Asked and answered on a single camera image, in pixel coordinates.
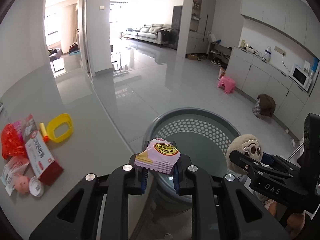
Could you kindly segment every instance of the black power cord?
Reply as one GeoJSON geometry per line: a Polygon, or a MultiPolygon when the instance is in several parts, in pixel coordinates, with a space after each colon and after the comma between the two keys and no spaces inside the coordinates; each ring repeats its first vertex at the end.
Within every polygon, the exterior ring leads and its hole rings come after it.
{"type": "Polygon", "coordinates": [[[284,54],[282,55],[282,63],[283,63],[283,65],[284,65],[284,67],[285,67],[287,70],[289,70],[289,72],[290,72],[290,69],[288,69],[288,68],[285,66],[284,61],[283,61],[283,58],[284,58],[284,54]]]}

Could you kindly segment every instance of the microwave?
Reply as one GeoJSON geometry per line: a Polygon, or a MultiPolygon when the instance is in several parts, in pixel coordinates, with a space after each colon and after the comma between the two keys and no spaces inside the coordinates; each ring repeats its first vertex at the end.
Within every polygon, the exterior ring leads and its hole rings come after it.
{"type": "Polygon", "coordinates": [[[308,76],[298,65],[293,65],[289,76],[305,91],[308,92],[312,78],[308,76]]]}

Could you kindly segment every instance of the yellow oval logo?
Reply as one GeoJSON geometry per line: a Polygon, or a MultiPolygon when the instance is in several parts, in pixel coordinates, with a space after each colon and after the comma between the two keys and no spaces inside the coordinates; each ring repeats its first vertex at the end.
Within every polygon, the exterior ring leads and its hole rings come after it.
{"type": "Polygon", "coordinates": [[[163,155],[172,156],[178,153],[178,150],[175,147],[167,143],[156,143],[153,147],[163,155]]]}

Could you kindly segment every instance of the metal bolt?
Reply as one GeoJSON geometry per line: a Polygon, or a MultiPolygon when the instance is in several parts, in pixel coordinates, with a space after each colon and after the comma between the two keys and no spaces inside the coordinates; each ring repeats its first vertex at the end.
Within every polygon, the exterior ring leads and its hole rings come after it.
{"type": "Polygon", "coordinates": [[[225,176],[225,178],[226,178],[226,180],[228,180],[228,181],[234,181],[234,180],[235,180],[235,176],[233,176],[232,174],[227,174],[227,175],[225,176]]]}
{"type": "Polygon", "coordinates": [[[188,170],[189,170],[189,171],[192,171],[192,172],[195,172],[195,171],[198,170],[198,167],[195,166],[195,165],[190,165],[190,166],[188,167],[188,170]]]}
{"type": "Polygon", "coordinates": [[[95,176],[94,174],[89,173],[89,174],[87,174],[87,175],[85,176],[85,179],[88,180],[88,181],[90,181],[90,180],[94,180],[95,177],[96,177],[96,176],[95,176]]]}
{"type": "Polygon", "coordinates": [[[131,171],[132,170],[132,165],[131,164],[126,164],[126,165],[123,165],[122,169],[124,171],[131,171]]]}

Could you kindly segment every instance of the beige plush toy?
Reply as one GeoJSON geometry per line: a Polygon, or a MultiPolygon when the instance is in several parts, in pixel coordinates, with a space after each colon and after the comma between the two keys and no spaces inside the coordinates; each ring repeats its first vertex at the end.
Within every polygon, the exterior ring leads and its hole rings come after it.
{"type": "Polygon", "coordinates": [[[230,161],[230,153],[234,150],[238,150],[250,158],[261,162],[263,151],[258,139],[252,134],[244,134],[235,138],[229,145],[226,153],[227,167],[234,172],[246,175],[247,171],[230,161]]]}

